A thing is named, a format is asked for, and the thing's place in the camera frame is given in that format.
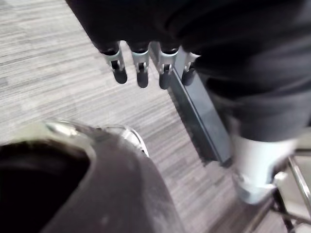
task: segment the robotic hand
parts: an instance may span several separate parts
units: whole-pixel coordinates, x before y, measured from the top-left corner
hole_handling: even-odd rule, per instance
[[[132,50],[140,87],[148,84],[150,41],[161,44],[162,89],[169,86],[178,47],[189,52],[185,70],[208,76],[215,107],[229,119],[239,195],[248,203],[267,196],[274,166],[293,152],[310,118],[310,1],[67,3],[119,83],[127,80],[120,40]]]

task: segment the striped carpet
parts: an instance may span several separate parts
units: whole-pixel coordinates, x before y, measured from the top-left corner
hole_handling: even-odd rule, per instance
[[[242,233],[257,209],[237,200],[230,169],[203,167],[150,65],[140,89],[122,43],[129,81],[117,84],[63,0],[0,0],[0,140],[46,118],[127,124],[144,138],[189,233]],[[284,233],[269,214],[256,232]]]

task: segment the metal bar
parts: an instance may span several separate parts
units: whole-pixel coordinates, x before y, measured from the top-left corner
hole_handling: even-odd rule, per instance
[[[150,44],[150,55],[158,63],[159,44]],[[229,136],[222,124],[208,93],[196,75],[190,86],[181,83],[187,53],[179,49],[173,67],[169,94],[186,129],[204,163],[219,161],[222,166],[231,164]]]
[[[272,208],[271,211],[276,213],[277,215],[280,215],[282,218],[286,218],[288,220],[291,220],[291,219],[292,220],[296,220],[296,221],[298,221],[300,223],[308,224],[308,225],[311,226],[311,221],[306,219],[306,218],[304,218],[304,217],[298,217],[296,215],[292,215],[292,214],[289,214],[289,213],[285,214],[285,213],[282,213],[281,211],[276,210],[274,208]]]
[[[265,202],[263,206],[259,209],[256,216],[249,222],[247,228],[243,232],[253,233],[267,216],[273,204],[273,199],[268,199],[267,202]]]
[[[289,157],[289,166],[311,217],[311,193],[294,157]]]
[[[278,208],[278,211],[280,213],[283,213],[285,215],[288,215],[288,212],[287,212],[287,209],[286,209],[286,206],[285,206],[285,203],[283,201],[283,198],[282,198],[282,195],[279,191],[279,189],[277,189],[274,193],[273,193],[273,199],[274,199],[274,202]],[[288,232],[291,232],[291,233],[294,233],[294,225],[291,221],[291,219],[287,218],[287,217],[282,217],[283,219],[283,222],[284,222],[284,225],[287,229]]]

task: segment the dark object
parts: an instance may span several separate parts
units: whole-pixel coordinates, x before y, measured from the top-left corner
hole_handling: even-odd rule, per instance
[[[148,86],[148,72],[141,71],[137,73],[137,84],[141,88],[146,88]]]
[[[194,68],[190,67],[189,71],[183,72],[183,76],[181,77],[181,83],[185,86],[189,86],[194,79]]]
[[[288,214],[286,207],[285,207],[285,204],[284,204],[284,201],[283,201],[283,198],[282,198],[281,193],[278,189],[273,193],[273,198],[274,198],[277,210],[284,213],[284,214]],[[283,222],[285,224],[287,231],[290,233],[295,233],[293,231],[294,225],[292,224],[292,221],[290,219],[287,219],[287,218],[282,218],[282,219],[283,219]]]
[[[122,137],[82,130],[88,152],[47,140],[1,147],[0,231],[184,233],[153,162]]]
[[[120,83],[120,84],[126,83],[127,75],[126,75],[125,68],[120,69],[120,66],[119,66],[117,61],[111,62],[111,65],[112,65],[112,68],[113,68],[112,72],[113,72],[113,74],[115,76],[116,81],[118,83]]]
[[[164,65],[164,73],[159,76],[159,85],[163,90],[166,90],[170,86],[172,73],[170,74],[169,66],[169,64]]]
[[[150,45],[151,59],[158,63],[159,46]],[[203,163],[219,161],[222,166],[231,164],[229,136],[221,122],[205,86],[195,73],[190,86],[181,83],[187,54],[179,49],[176,62],[171,73],[169,94],[183,120],[196,150]]]

